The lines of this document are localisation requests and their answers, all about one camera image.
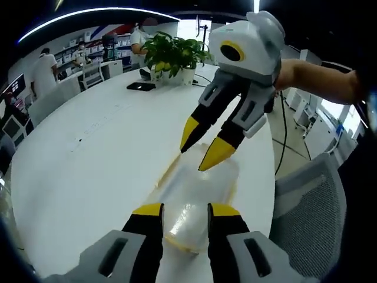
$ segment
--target black phone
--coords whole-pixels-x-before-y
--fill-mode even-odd
[[[127,87],[128,90],[142,90],[142,91],[150,91],[154,88],[156,88],[156,85],[150,84],[150,83],[132,83]]]

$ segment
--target person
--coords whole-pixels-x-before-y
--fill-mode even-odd
[[[85,53],[84,49],[85,42],[80,41],[78,43],[78,49],[72,54],[72,61],[73,64],[76,66],[77,70],[81,68],[83,65],[89,64],[91,62],[88,55]]]
[[[3,128],[5,123],[8,121],[8,119],[13,115],[17,121],[20,122],[23,126],[26,125],[26,122],[28,121],[28,116],[21,112],[20,109],[15,107],[16,98],[14,97],[13,93],[11,91],[7,92],[4,97],[5,100],[5,110],[4,115],[0,120],[0,129]]]
[[[145,42],[152,38],[153,27],[157,25],[157,20],[154,18],[147,18],[142,24],[138,24],[134,32],[131,34],[131,65],[132,69],[145,67],[144,62],[147,50],[142,49]]]
[[[57,74],[55,56],[49,53],[49,48],[43,48],[31,71],[30,86],[35,98],[47,95],[56,87]]]
[[[369,124],[356,149],[338,169],[346,195],[347,213],[340,260],[326,282],[347,282],[350,272],[360,270],[356,267],[357,258],[361,258],[360,253],[363,252],[359,244],[367,241],[361,238],[365,236],[361,225],[367,221],[368,213],[360,212],[368,207],[367,192],[375,187],[374,175],[377,170],[376,129],[371,127],[373,124],[369,123],[368,118],[375,113],[376,104],[373,107],[366,103],[374,97],[376,83],[373,72],[374,66],[370,63],[344,74],[306,61],[282,60],[282,68],[275,82],[277,91],[296,87],[334,103],[355,104],[361,118]]]

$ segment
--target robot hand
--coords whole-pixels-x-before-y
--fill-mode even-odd
[[[229,158],[244,137],[251,138],[265,124],[264,105],[276,92],[273,84],[280,72],[285,32],[266,11],[249,12],[247,19],[210,34],[210,51],[220,68],[186,122],[181,152],[207,132],[236,96],[240,94],[241,99],[208,148],[200,171]]]
[[[111,231],[80,255],[78,266],[44,283],[152,283],[163,256],[164,205],[136,209],[122,231]],[[318,283],[289,265],[289,258],[260,232],[249,232],[240,213],[221,203],[208,204],[208,257],[213,282]]]

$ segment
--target ceiling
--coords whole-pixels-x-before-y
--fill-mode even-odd
[[[3,44],[7,55],[3,55],[0,67],[1,78],[6,77],[8,68],[18,58],[27,54],[37,46],[52,40],[62,34],[103,24],[120,24],[124,21],[137,21],[139,14],[130,13],[97,13],[96,15],[80,15],[76,19],[64,20],[61,25],[52,24],[53,28],[36,32],[22,44],[16,41],[26,32],[39,24],[67,14],[88,8],[106,6],[126,6],[150,9],[152,11],[173,14],[179,11],[209,11],[245,15],[253,10],[253,0],[185,0],[183,4],[171,4],[171,0],[13,0],[6,3],[11,19],[3,16],[0,21],[3,26]],[[283,25],[286,31],[286,43],[298,49],[308,48],[322,60],[334,61],[355,67],[360,50],[371,46],[371,35],[363,36],[373,17],[367,16],[367,7],[358,1],[341,0],[260,0],[260,10],[271,12]],[[228,21],[221,16],[214,17],[216,21]]]

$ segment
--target clear plastic bag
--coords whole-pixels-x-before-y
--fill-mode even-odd
[[[145,202],[165,204],[164,237],[193,253],[206,250],[208,245],[208,203],[229,204],[239,174],[231,158],[205,172],[198,171],[207,148],[194,145],[179,155]]]

